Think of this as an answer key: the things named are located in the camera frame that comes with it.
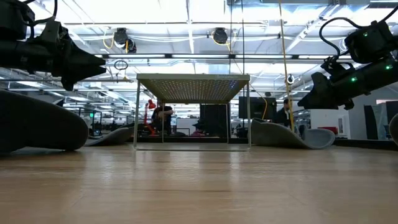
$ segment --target wooden floor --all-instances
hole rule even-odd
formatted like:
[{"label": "wooden floor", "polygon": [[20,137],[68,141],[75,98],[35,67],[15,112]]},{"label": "wooden floor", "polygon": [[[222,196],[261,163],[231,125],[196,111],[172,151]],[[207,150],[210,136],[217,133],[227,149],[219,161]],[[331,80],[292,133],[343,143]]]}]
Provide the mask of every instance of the wooden floor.
[{"label": "wooden floor", "polygon": [[21,150],[0,223],[397,223],[398,152]]}]

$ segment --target perforated tabletop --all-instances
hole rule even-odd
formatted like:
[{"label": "perforated tabletop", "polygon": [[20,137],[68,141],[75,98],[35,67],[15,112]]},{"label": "perforated tabletop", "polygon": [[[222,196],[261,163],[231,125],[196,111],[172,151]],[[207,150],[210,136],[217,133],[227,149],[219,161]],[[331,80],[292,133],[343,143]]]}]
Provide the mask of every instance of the perforated tabletop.
[{"label": "perforated tabletop", "polygon": [[229,103],[250,75],[137,74],[137,80],[166,103]]}]

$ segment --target yellow pole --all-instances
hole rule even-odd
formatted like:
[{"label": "yellow pole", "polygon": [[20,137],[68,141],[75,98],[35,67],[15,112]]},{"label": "yellow pole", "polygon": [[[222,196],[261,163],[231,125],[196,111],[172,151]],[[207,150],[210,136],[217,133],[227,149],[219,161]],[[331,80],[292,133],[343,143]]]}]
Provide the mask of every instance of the yellow pole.
[{"label": "yellow pole", "polygon": [[290,127],[292,131],[294,131],[294,121],[293,121],[293,103],[292,98],[290,97],[289,84],[287,83],[287,66],[286,66],[286,50],[285,50],[285,34],[284,34],[284,21],[282,17],[282,0],[279,0],[279,13],[280,13],[280,31],[282,34],[282,50],[284,53],[284,64],[285,64],[285,85],[286,85],[286,95],[289,100],[290,107]]}]

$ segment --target man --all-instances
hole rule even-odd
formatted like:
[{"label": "man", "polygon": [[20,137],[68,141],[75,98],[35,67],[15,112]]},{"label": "man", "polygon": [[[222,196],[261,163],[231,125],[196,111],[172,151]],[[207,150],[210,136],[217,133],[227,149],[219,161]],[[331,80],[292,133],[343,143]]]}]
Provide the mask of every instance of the man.
[{"label": "man", "polygon": [[284,100],[284,107],[276,113],[274,122],[277,124],[284,125],[285,127],[290,126],[290,113],[289,113],[289,100]]},{"label": "man", "polygon": [[167,134],[171,134],[172,132],[172,115],[173,115],[173,108],[171,106],[164,105],[163,110],[163,103],[159,103],[159,106],[154,110],[152,114],[152,123],[157,131],[162,130],[162,121],[164,121],[164,130]]}]

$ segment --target red object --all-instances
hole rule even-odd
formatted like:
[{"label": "red object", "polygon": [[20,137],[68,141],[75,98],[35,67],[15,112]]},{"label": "red object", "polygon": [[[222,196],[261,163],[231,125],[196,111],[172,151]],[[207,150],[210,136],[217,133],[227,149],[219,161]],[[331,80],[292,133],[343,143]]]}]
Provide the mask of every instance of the red object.
[{"label": "red object", "polygon": [[333,131],[334,134],[338,134],[337,127],[319,127],[320,129],[327,129]]},{"label": "red object", "polygon": [[150,125],[148,125],[148,122],[147,122],[148,108],[154,109],[154,108],[156,108],[156,104],[154,104],[154,102],[152,102],[152,100],[148,100],[148,103],[145,104],[145,115],[144,115],[144,125],[148,127],[148,129],[150,131],[150,135],[154,136],[155,130]]}]

